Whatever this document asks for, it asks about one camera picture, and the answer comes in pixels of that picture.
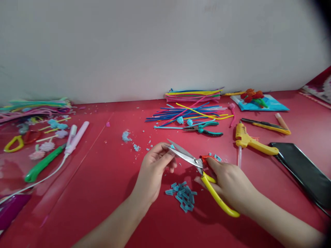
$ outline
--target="hand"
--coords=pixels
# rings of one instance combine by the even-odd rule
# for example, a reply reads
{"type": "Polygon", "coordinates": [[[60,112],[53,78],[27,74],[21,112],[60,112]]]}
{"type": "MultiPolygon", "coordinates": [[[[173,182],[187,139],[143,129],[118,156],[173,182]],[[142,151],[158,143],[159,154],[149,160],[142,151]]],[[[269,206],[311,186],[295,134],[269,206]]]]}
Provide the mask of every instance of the hand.
{"type": "MultiPolygon", "coordinates": [[[[210,184],[221,199],[226,200],[238,212],[247,215],[260,193],[238,166],[216,162],[212,158],[207,158],[207,162],[217,176],[217,184],[210,184]]],[[[200,177],[196,177],[194,181],[205,188],[200,177]]]]}
{"type": "Polygon", "coordinates": [[[170,144],[158,143],[144,157],[138,179],[131,193],[135,199],[152,204],[159,195],[163,172],[170,173],[177,167],[175,154],[168,149],[170,144]]]}

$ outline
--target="white cable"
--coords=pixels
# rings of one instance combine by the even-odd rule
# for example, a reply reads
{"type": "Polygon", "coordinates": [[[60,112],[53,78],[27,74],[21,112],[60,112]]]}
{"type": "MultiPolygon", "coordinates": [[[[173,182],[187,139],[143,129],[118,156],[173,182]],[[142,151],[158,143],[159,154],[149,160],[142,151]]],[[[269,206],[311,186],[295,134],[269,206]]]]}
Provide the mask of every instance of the white cable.
{"type": "Polygon", "coordinates": [[[26,188],[24,188],[24,189],[21,189],[21,190],[15,192],[15,193],[11,194],[10,196],[4,198],[2,201],[0,201],[0,205],[1,205],[2,203],[4,203],[5,201],[7,201],[8,199],[10,199],[11,197],[13,197],[14,195],[17,195],[17,194],[21,193],[22,191],[27,190],[27,189],[29,189],[29,188],[31,188],[31,187],[34,187],[34,186],[36,186],[37,184],[39,184],[39,183],[45,181],[46,179],[49,179],[49,178],[50,178],[51,176],[53,176],[56,172],[58,172],[59,169],[61,169],[61,167],[63,166],[63,164],[64,164],[64,162],[66,161],[66,159],[67,159],[68,156],[69,156],[69,153],[65,153],[65,154],[64,154],[63,160],[62,160],[61,164],[59,165],[59,167],[58,167],[58,168],[57,168],[52,174],[50,174],[48,177],[46,177],[46,178],[44,178],[43,180],[41,180],[41,181],[39,181],[39,182],[37,182],[37,183],[35,183],[35,184],[32,184],[32,185],[30,185],[30,186],[28,186],[28,187],[26,187],[26,188]]]}

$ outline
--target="left hand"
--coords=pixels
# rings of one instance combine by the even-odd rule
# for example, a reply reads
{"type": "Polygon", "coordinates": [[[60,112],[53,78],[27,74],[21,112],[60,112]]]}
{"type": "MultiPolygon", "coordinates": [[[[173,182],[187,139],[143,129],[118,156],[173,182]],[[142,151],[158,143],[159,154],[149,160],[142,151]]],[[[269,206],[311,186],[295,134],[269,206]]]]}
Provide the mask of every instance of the left hand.
{"type": "Polygon", "coordinates": [[[170,173],[177,167],[175,154],[168,149],[170,144],[161,142],[155,145],[142,161],[138,179],[131,196],[152,204],[159,195],[163,172],[166,167],[170,173]]]}

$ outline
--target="pliers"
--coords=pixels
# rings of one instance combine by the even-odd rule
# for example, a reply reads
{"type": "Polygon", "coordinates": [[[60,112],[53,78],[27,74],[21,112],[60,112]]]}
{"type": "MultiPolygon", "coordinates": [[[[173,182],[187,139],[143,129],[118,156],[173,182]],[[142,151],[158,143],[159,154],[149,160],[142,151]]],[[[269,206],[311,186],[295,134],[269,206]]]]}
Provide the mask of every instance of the pliers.
{"type": "Polygon", "coordinates": [[[185,131],[198,131],[198,133],[203,133],[212,137],[220,137],[223,135],[223,133],[215,133],[215,132],[210,132],[207,130],[204,130],[206,126],[217,126],[219,123],[218,122],[206,122],[203,125],[198,125],[198,126],[193,126],[193,127],[183,127],[185,131]]]}

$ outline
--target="stack of pipe cleaners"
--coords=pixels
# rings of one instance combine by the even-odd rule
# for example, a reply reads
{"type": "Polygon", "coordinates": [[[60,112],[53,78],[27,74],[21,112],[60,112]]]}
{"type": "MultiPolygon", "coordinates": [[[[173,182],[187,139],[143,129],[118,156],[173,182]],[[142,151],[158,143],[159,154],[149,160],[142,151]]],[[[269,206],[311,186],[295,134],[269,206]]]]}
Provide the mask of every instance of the stack of pipe cleaners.
{"type": "Polygon", "coordinates": [[[10,106],[0,108],[0,124],[22,117],[54,114],[69,114],[70,101],[65,97],[56,101],[10,101],[10,106]]]}
{"type": "Polygon", "coordinates": [[[221,97],[222,88],[214,91],[205,90],[187,90],[187,91],[174,91],[170,90],[165,94],[167,102],[201,102],[216,101],[221,97]]]}
{"type": "MultiPolygon", "coordinates": [[[[209,116],[212,117],[218,117],[218,116],[228,116],[227,114],[223,114],[220,115],[221,112],[224,112],[227,108],[219,106],[219,105],[215,105],[215,106],[206,106],[207,104],[209,104],[209,102],[201,105],[200,107],[193,107],[191,106],[191,108],[193,110],[196,110],[200,113],[204,113],[207,114],[209,116]]],[[[195,119],[201,119],[201,118],[208,118],[206,116],[202,116],[192,110],[188,110],[186,108],[182,108],[182,107],[173,107],[169,104],[167,104],[169,107],[162,107],[161,111],[157,111],[156,113],[153,114],[153,117],[148,117],[146,118],[145,122],[159,122],[159,121],[165,121],[164,123],[162,123],[160,125],[160,127],[169,125],[172,122],[177,121],[178,118],[183,118],[183,120],[195,120],[195,119]]]]}

